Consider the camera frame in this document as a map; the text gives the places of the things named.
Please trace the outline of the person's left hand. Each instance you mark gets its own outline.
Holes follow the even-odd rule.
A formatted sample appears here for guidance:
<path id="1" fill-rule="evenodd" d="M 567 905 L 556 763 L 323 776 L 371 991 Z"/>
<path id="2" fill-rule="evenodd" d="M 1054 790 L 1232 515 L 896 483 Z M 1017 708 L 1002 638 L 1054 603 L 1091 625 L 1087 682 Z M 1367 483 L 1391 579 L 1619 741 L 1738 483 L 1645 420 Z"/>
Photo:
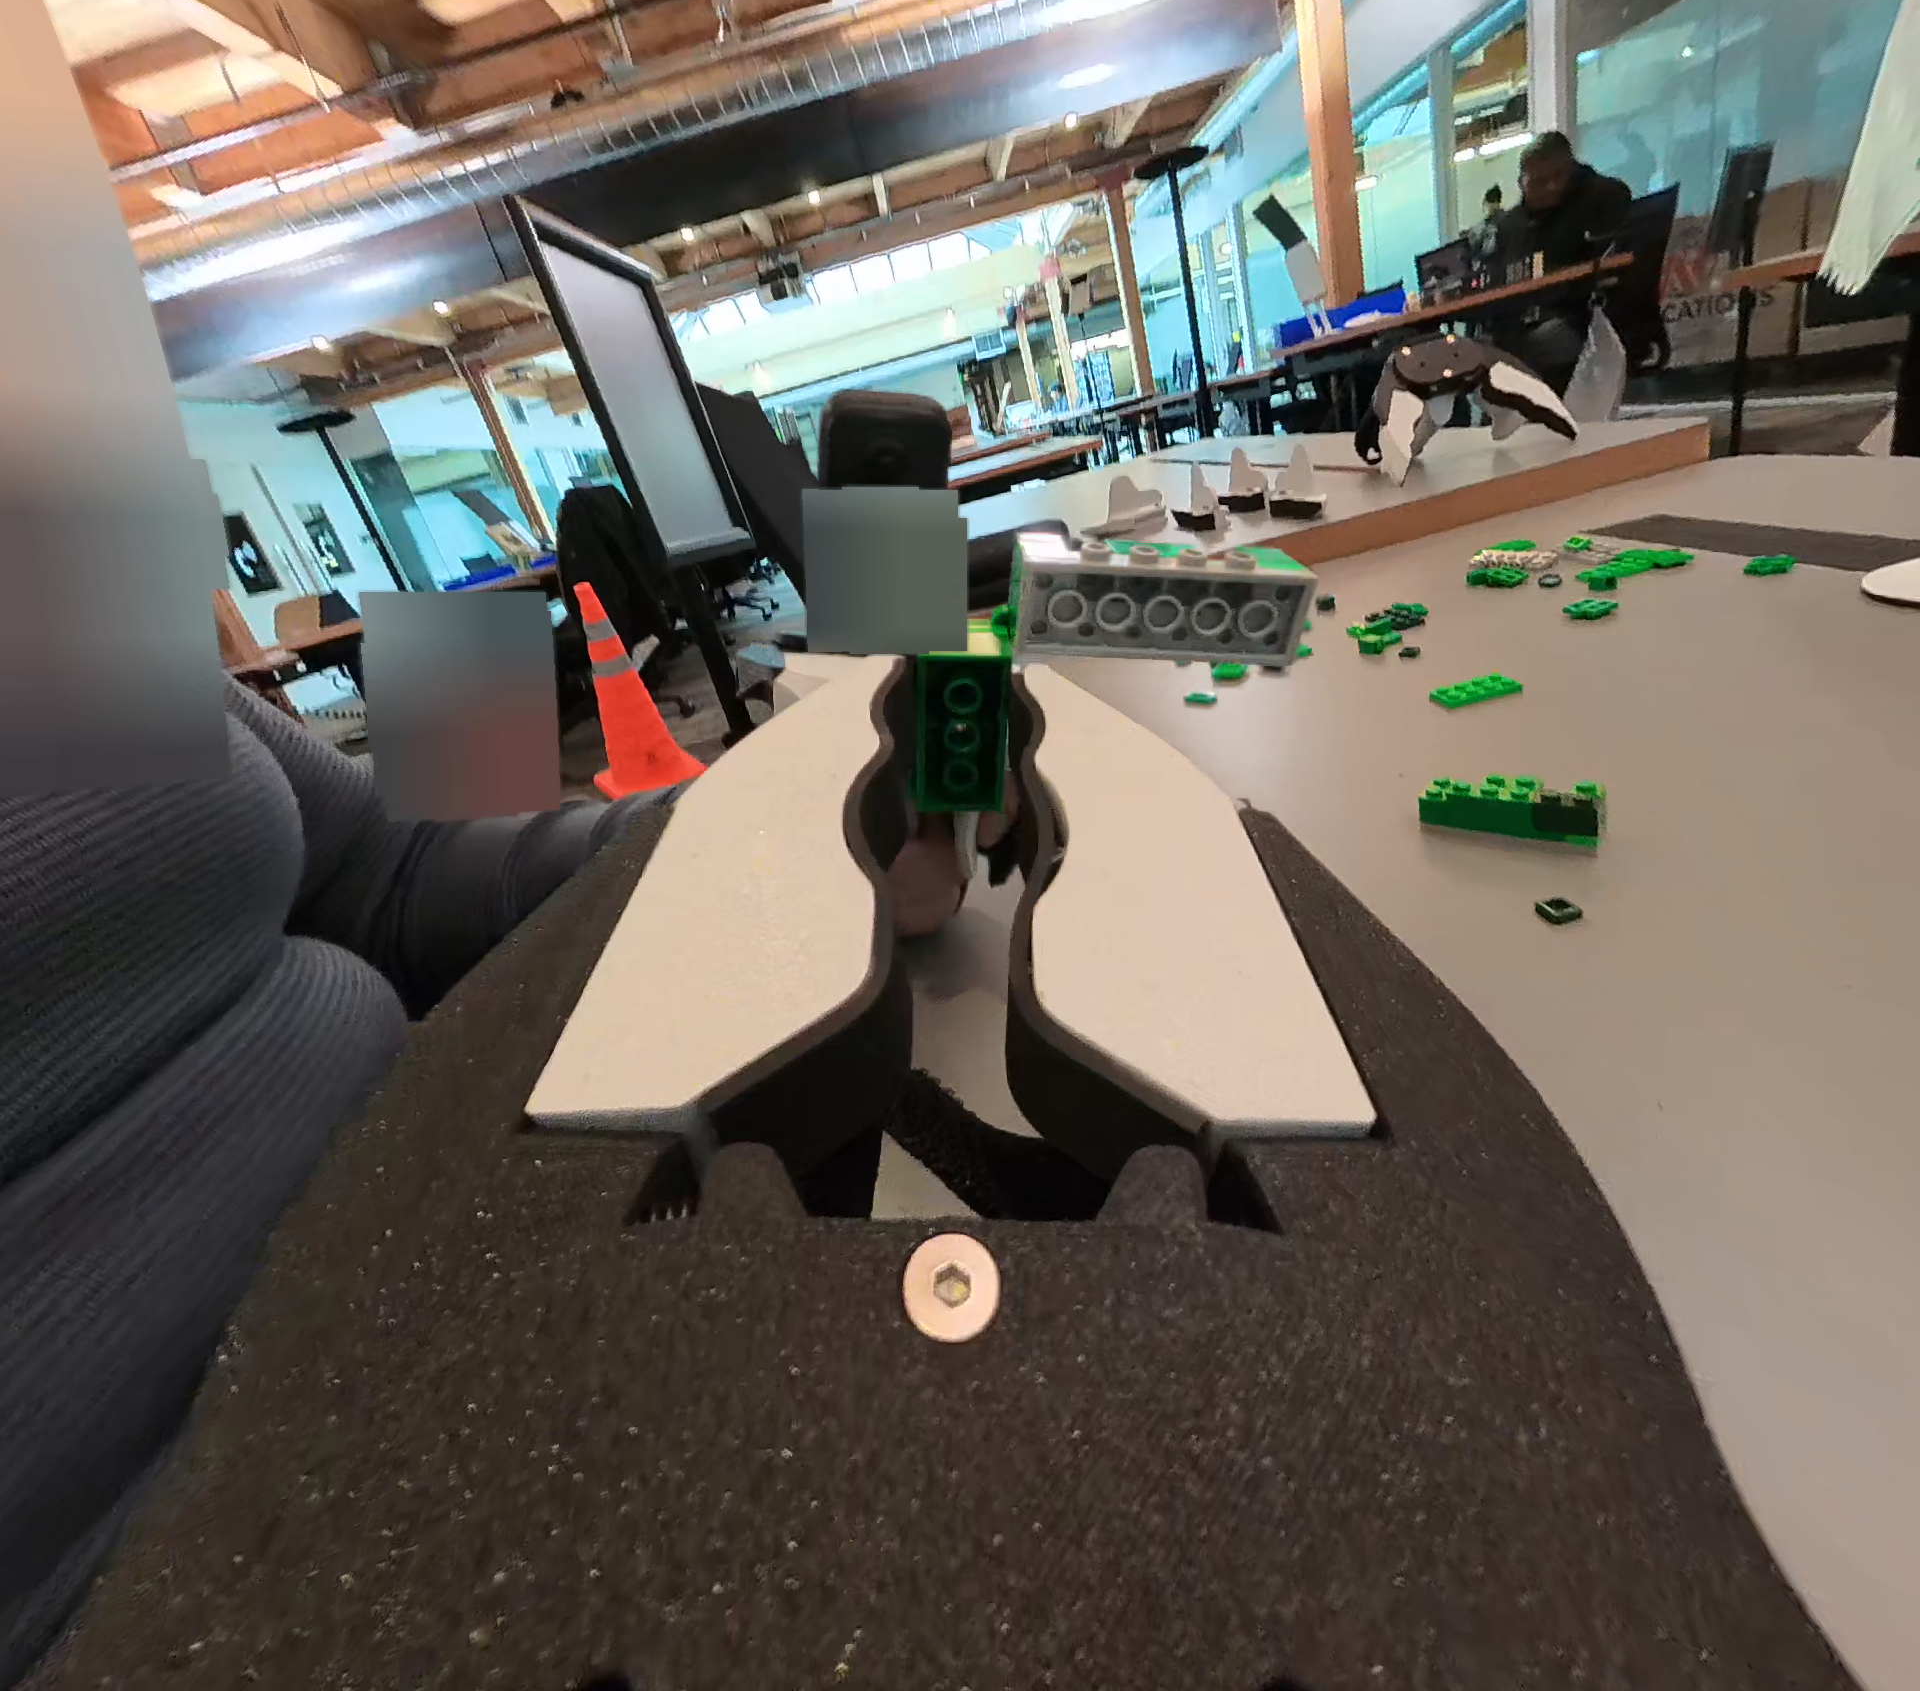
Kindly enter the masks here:
<path id="1" fill-rule="evenodd" d="M 886 869 L 895 935 L 940 932 L 964 905 L 974 874 L 972 826 L 951 815 L 920 815 Z"/>

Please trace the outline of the green toy brick stack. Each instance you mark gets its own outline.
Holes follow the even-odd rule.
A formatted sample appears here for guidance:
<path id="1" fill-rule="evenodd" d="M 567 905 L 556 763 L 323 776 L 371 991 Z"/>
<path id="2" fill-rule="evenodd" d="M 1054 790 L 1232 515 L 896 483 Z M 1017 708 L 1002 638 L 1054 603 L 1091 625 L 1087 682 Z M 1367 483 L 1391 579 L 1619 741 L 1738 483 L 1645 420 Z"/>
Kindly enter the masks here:
<path id="1" fill-rule="evenodd" d="M 994 815 L 1004 794 L 1013 664 L 999 650 L 914 655 L 914 806 Z"/>

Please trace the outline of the black slanted display back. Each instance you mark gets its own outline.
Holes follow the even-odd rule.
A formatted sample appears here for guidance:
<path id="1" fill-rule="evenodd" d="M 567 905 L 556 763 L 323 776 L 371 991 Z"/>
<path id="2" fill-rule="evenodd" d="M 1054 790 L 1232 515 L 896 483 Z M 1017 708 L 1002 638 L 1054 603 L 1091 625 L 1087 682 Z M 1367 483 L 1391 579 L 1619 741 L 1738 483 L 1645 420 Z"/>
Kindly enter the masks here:
<path id="1" fill-rule="evenodd" d="M 695 395 L 760 552 L 807 601 L 803 493 L 817 488 L 817 478 L 803 452 L 778 438 L 755 397 L 705 381 L 695 384 Z"/>

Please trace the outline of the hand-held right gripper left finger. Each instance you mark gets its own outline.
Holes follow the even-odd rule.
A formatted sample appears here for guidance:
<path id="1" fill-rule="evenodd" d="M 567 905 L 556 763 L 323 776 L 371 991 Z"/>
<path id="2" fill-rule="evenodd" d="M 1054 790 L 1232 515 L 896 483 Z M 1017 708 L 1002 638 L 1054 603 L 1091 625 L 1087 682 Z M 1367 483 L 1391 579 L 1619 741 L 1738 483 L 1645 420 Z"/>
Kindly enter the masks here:
<path id="1" fill-rule="evenodd" d="M 901 658 L 842 662 L 672 805 L 524 1098 L 539 1134 L 655 1136 L 794 1179 L 876 1134 L 911 1065 L 889 866 Z"/>

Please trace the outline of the office chair with dark jacket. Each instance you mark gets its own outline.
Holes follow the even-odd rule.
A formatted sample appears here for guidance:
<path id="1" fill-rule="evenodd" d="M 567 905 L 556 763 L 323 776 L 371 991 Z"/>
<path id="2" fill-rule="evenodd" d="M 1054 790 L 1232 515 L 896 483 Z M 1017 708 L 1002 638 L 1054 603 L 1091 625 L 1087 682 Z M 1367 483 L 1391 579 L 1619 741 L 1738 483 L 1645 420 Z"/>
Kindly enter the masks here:
<path id="1" fill-rule="evenodd" d="M 558 506 L 558 580 L 563 603 L 563 621 L 556 623 L 561 734 L 571 734 L 597 714 L 586 623 L 574 593 L 581 584 L 592 587 L 645 688 L 688 717 L 694 703 L 666 691 L 655 670 L 655 650 L 672 658 L 681 638 L 649 576 L 636 513 L 613 486 L 574 486 L 563 495 Z M 655 650 L 640 650 L 649 638 L 655 640 Z"/>

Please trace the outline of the black desk mat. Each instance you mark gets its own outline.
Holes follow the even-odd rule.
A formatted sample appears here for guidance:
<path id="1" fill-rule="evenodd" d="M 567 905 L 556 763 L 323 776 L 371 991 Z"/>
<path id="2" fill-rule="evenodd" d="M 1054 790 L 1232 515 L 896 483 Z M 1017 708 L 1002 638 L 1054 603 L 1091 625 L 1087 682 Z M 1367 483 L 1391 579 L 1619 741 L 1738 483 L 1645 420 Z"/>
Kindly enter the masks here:
<path id="1" fill-rule="evenodd" d="M 1724 552 L 1742 561 L 1785 552 L 1796 564 L 1837 572 L 1871 572 L 1885 566 L 1918 557 L 1915 538 L 1812 530 L 1796 525 L 1756 525 L 1742 520 L 1709 520 L 1685 515 L 1643 515 L 1611 520 L 1601 522 L 1596 535 L 1627 545 Z"/>

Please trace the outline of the green and black brick wall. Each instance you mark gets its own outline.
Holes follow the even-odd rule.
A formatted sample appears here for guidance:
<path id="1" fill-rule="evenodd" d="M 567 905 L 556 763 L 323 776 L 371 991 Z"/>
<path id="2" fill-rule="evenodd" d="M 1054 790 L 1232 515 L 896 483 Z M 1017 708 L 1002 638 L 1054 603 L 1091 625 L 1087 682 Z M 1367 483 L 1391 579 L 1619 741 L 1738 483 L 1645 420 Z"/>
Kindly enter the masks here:
<path id="1" fill-rule="evenodd" d="M 1420 800 L 1420 825 L 1438 832 L 1594 850 L 1605 832 L 1605 786 L 1581 781 L 1548 786 L 1531 773 L 1487 773 L 1479 781 L 1433 778 Z"/>

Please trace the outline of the black framed display screen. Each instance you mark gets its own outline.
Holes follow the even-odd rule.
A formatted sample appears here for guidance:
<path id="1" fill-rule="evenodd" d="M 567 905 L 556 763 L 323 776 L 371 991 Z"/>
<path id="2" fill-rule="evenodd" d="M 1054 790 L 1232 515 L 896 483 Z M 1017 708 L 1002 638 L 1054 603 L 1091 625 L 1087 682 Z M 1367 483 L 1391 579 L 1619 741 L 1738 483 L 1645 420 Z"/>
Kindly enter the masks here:
<path id="1" fill-rule="evenodd" d="M 671 586 L 703 653 L 727 743 L 753 731 L 715 616 L 715 571 L 758 547 L 655 277 L 636 255 L 510 196 L 502 211 L 539 287 L 636 513 L 649 571 Z"/>

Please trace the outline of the grey and green brick plate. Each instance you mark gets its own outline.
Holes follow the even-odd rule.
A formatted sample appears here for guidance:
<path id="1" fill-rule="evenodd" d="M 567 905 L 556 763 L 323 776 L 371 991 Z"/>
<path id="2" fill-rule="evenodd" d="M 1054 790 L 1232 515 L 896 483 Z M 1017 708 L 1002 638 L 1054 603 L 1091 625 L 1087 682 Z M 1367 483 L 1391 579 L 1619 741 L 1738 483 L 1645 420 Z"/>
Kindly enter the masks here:
<path id="1" fill-rule="evenodd" d="M 1013 547 L 1013 658 L 1287 668 L 1316 576 L 1274 547 L 1076 544 L 1023 530 Z"/>

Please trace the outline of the silver ventilation duct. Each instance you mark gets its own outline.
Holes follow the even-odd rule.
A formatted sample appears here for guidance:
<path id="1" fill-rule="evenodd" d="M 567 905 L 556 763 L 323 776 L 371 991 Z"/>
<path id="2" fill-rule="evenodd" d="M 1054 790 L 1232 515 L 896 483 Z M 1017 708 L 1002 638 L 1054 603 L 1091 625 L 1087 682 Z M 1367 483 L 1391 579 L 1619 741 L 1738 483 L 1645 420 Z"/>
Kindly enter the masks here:
<path id="1" fill-rule="evenodd" d="M 621 91 L 563 108 L 529 100 L 429 131 L 429 148 L 371 155 L 334 170 L 293 170 L 273 194 L 191 217 L 136 242 L 152 295 L 206 287 L 184 271 L 239 258 L 264 239 L 334 232 L 361 239 L 439 217 L 488 196 L 528 190 L 558 177 L 669 144 L 772 119 L 823 99 L 988 56 L 1068 26 L 1155 0 L 982 0 L 935 13 L 911 5 L 899 21 L 845 21 L 760 35 L 727 57 L 688 52 Z"/>

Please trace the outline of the blue storage bin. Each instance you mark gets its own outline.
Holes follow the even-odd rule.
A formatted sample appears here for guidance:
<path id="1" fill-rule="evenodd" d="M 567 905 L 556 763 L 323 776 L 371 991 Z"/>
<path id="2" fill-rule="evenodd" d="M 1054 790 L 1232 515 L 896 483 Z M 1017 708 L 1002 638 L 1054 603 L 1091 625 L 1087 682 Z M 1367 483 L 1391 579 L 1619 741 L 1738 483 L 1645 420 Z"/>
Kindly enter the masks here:
<path id="1" fill-rule="evenodd" d="M 1338 334 L 1352 326 L 1371 326 L 1403 316 L 1406 295 L 1403 285 L 1360 295 L 1352 305 L 1313 305 L 1274 329 L 1274 353 L 1293 353 L 1323 334 Z"/>

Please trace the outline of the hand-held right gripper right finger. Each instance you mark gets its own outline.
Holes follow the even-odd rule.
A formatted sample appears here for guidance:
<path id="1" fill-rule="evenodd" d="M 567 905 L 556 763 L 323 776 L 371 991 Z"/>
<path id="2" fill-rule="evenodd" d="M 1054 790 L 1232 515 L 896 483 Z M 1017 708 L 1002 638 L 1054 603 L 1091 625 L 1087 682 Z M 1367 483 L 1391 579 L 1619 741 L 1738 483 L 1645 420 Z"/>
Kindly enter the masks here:
<path id="1" fill-rule="evenodd" d="M 1101 1182 L 1175 1147 L 1365 1142 L 1379 1111 L 1249 819 L 1183 751 L 1054 668 L 1013 679 L 1021 905 L 1007 1086 Z"/>

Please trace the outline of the black and white claw device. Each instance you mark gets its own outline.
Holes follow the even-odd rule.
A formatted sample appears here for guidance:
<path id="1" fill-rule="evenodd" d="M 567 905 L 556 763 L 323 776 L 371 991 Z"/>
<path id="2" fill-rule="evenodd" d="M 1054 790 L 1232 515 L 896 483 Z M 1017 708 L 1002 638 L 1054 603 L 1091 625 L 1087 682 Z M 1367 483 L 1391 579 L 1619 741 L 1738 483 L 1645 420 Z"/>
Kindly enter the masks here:
<path id="1" fill-rule="evenodd" d="M 1439 334 L 1387 349 L 1371 404 L 1357 424 L 1360 459 L 1403 486 L 1463 403 L 1484 412 L 1492 443 L 1522 428 L 1577 440 L 1557 391 L 1521 360 L 1470 336 Z"/>

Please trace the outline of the black floor lamp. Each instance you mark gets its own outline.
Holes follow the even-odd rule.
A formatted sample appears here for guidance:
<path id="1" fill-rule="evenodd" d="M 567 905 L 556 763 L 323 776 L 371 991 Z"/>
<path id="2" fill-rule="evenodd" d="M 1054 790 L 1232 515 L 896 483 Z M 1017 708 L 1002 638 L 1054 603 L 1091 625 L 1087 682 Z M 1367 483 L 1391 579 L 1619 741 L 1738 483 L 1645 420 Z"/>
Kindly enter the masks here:
<path id="1" fill-rule="evenodd" d="M 396 566 L 396 557 L 391 547 L 387 545 L 387 538 L 378 530 L 367 498 L 361 495 L 358 479 L 348 469 L 348 463 L 336 444 L 334 433 L 347 428 L 351 420 L 353 420 L 353 409 L 341 404 L 321 404 L 321 407 L 309 407 L 303 412 L 297 412 L 292 417 L 278 417 L 277 433 L 285 438 L 301 438 L 301 440 L 311 438 L 323 448 L 331 474 L 336 478 L 340 488 L 347 495 L 347 503 L 353 513 L 361 541 L 383 569 L 387 590 L 404 593 L 409 587 L 406 579 L 402 576 L 402 569 Z"/>

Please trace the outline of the orange traffic cone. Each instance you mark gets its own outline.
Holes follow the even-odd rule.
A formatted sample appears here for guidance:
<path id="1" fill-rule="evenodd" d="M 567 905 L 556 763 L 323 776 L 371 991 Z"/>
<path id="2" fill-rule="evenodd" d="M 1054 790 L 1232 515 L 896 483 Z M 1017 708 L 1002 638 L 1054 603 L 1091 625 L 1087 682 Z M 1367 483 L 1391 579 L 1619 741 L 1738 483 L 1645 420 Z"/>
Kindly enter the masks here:
<path id="1" fill-rule="evenodd" d="M 690 785 L 705 763 L 672 741 L 597 593 L 581 580 L 573 586 L 573 599 L 583 616 L 608 760 L 592 776 L 595 792 L 602 800 L 632 800 Z"/>

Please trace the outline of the person's left forearm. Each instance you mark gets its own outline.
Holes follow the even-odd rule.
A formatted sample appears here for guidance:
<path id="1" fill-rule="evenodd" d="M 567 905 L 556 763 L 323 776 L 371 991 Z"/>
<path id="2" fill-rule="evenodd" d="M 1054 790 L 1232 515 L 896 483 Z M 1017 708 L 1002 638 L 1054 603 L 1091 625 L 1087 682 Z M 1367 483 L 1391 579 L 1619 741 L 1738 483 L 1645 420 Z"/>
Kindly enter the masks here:
<path id="1" fill-rule="evenodd" d="M 402 1021 L 424 1017 L 595 854 L 661 829 L 688 790 L 534 815 L 399 819 L 382 810 L 370 766 L 307 731 L 289 728 L 268 748 L 303 837 L 289 946 L 323 988 Z"/>

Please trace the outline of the wooden work table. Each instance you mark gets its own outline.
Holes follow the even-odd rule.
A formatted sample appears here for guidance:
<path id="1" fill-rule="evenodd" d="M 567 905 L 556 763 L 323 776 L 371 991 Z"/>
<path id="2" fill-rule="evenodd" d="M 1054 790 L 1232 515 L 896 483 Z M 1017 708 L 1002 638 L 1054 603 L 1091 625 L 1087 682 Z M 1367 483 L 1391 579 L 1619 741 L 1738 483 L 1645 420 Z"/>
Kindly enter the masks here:
<path id="1" fill-rule="evenodd" d="M 1321 334 L 1313 334 L 1303 339 L 1301 344 L 1287 348 L 1279 354 L 1279 360 L 1267 370 L 1267 376 L 1279 379 L 1282 375 L 1300 370 L 1310 363 L 1331 360 L 1336 353 L 1361 349 L 1385 336 L 1406 334 L 1424 326 L 1454 324 L 1454 321 L 1464 324 L 1473 319 L 1483 319 L 1487 315 L 1512 312 L 1522 305 L 1550 301 L 1550 299 L 1557 299 L 1561 295 L 1591 291 L 1594 287 L 1602 287 L 1611 280 L 1619 280 L 1625 271 L 1630 271 L 1630 263 L 1634 263 L 1630 255 L 1602 255 L 1597 258 L 1571 263 L 1563 270 L 1550 270 L 1545 275 L 1536 275 L 1531 280 L 1521 280 L 1507 287 L 1475 290 L 1475 291 L 1442 299 L 1434 305 L 1415 305 L 1395 315 L 1352 316 L 1349 321 L 1336 324 Z"/>

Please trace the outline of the person's grey sweater torso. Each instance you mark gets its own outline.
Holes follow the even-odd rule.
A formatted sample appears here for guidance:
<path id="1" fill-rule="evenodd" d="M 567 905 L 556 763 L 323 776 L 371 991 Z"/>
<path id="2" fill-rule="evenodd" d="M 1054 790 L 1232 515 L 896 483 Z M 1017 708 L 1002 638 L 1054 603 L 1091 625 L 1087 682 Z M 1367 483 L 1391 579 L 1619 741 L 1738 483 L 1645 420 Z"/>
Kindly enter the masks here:
<path id="1" fill-rule="evenodd" d="M 5 1686 L 167 1452 L 267 1232 L 399 1051 L 387 981 L 293 932 L 363 778 L 226 684 L 189 785 L 5 800 Z"/>

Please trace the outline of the scatter of small green bricks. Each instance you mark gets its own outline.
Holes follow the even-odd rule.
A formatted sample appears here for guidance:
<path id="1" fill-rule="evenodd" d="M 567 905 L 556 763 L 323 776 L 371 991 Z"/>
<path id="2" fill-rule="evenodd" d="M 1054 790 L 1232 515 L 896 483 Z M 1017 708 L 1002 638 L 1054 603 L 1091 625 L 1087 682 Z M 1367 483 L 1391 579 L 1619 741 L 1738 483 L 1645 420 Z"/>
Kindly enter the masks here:
<path id="1" fill-rule="evenodd" d="M 1573 535 L 1561 547 L 1536 547 L 1531 541 L 1509 541 L 1498 547 L 1483 547 L 1470 557 L 1464 587 L 1518 590 L 1568 587 L 1563 616 L 1573 623 L 1601 623 L 1619 601 L 1619 586 L 1627 579 L 1671 572 L 1693 564 L 1688 547 L 1676 545 L 1624 545 L 1609 547 L 1594 535 Z M 1398 653 L 1416 658 L 1420 643 L 1406 643 L 1409 634 L 1426 625 L 1429 609 L 1420 601 L 1398 601 L 1379 605 L 1346 623 L 1346 638 L 1369 655 Z"/>

